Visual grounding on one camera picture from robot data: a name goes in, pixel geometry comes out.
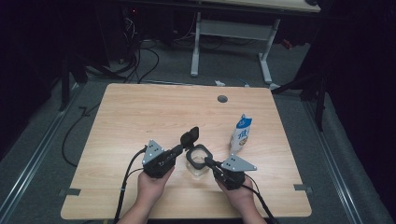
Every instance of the tape piece on table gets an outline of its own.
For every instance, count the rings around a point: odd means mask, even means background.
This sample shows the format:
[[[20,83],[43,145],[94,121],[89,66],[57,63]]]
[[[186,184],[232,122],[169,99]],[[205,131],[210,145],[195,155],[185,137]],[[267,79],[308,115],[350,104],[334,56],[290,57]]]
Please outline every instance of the tape piece on table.
[[[78,196],[80,192],[81,192],[81,189],[61,189],[61,190],[59,190],[58,195],[60,197],[64,197],[66,195]]]
[[[294,190],[303,190],[305,191],[307,194],[312,193],[312,188],[311,187],[307,187],[306,185],[294,185]]]

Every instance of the triangular metal plate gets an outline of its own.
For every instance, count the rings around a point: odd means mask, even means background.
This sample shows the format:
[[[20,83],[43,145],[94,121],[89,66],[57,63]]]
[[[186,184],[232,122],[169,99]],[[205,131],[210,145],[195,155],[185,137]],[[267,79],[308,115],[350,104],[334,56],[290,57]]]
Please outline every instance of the triangular metal plate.
[[[234,171],[256,171],[257,167],[248,161],[244,161],[242,158],[232,154],[226,161],[221,164],[221,168]]]
[[[143,157],[142,164],[146,164],[149,161],[154,160],[157,158],[159,155],[163,154],[165,149],[158,145],[154,140],[150,139],[148,141],[148,147],[146,148],[146,153],[145,156]]]

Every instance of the desk top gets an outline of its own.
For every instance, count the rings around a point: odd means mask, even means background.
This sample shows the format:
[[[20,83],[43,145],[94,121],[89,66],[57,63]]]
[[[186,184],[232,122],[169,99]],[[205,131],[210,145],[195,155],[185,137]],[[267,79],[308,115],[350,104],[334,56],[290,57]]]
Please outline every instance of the desk top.
[[[228,97],[227,103],[218,101]],[[180,136],[200,128],[195,144],[205,145],[214,160],[229,156],[236,122],[245,113],[252,117],[249,139],[238,156],[257,166],[247,172],[258,184],[275,217],[307,217],[311,207],[304,191],[294,189],[302,180],[290,151],[272,93],[264,88],[110,84],[100,105],[87,144],[73,178],[62,217],[65,219],[113,218],[120,186],[134,154],[155,140],[165,149],[179,144]],[[143,155],[131,169],[142,167]],[[121,214],[136,197],[137,174],[130,176]],[[262,206],[256,205],[266,217]],[[194,177],[186,167],[185,153],[150,218],[239,217],[217,186],[212,172]]]
[[[201,0],[202,2],[241,5],[246,7],[269,7],[304,12],[320,12],[320,7],[312,7],[305,0]]]

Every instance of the desk leg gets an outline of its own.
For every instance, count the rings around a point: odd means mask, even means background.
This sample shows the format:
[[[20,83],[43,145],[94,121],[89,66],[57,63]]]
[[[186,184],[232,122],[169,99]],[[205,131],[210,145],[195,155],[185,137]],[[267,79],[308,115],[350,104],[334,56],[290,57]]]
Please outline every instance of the desk leg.
[[[265,51],[264,51],[264,53],[259,54],[260,64],[262,66],[262,75],[264,76],[264,81],[267,84],[272,83],[270,70],[268,69],[267,57],[270,52],[271,46],[274,42],[274,38],[275,38],[277,27],[279,26],[279,23],[280,23],[280,19],[276,19],[276,21],[274,22],[274,25],[272,27],[272,30],[268,36],[267,44],[265,46]]]
[[[192,77],[198,77],[200,34],[201,34],[201,12],[197,12],[197,22],[195,28],[195,46],[194,46],[194,52],[192,54],[192,63],[191,63]]]

